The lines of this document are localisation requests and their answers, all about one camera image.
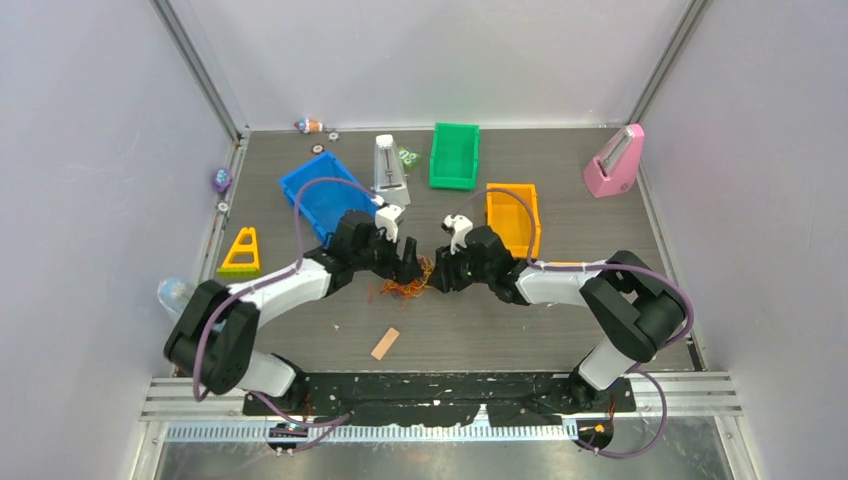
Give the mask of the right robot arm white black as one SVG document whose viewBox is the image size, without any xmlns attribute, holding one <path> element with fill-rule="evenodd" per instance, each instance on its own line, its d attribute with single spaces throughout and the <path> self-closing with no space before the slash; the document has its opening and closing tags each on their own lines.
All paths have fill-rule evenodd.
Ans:
<svg viewBox="0 0 848 480">
<path fill-rule="evenodd" d="M 582 264 L 534 261 L 513 256 L 490 227 L 462 215 L 447 216 L 442 227 L 451 240 L 436 252 L 433 288 L 450 293 L 485 284 L 507 304 L 567 304 L 594 315 L 604 337 L 565 381 L 566 398 L 580 410 L 598 409 L 621 375 L 691 328 L 688 297 L 630 251 Z"/>
</svg>

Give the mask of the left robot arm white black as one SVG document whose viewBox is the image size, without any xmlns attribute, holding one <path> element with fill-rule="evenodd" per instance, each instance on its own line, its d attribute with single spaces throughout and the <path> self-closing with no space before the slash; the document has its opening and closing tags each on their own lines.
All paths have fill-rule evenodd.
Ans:
<svg viewBox="0 0 848 480">
<path fill-rule="evenodd" d="M 423 275 L 416 239 L 400 244 L 383 210 L 375 217 L 347 211 L 328 245 L 272 274 L 242 284 L 200 283 L 176 310 L 164 356 L 192 376 L 200 397 L 238 388 L 268 396 L 284 414 L 296 413 L 307 398 L 305 376 L 281 356 L 258 352 L 257 332 L 302 304 L 336 293 L 360 271 L 401 285 Z"/>
</svg>

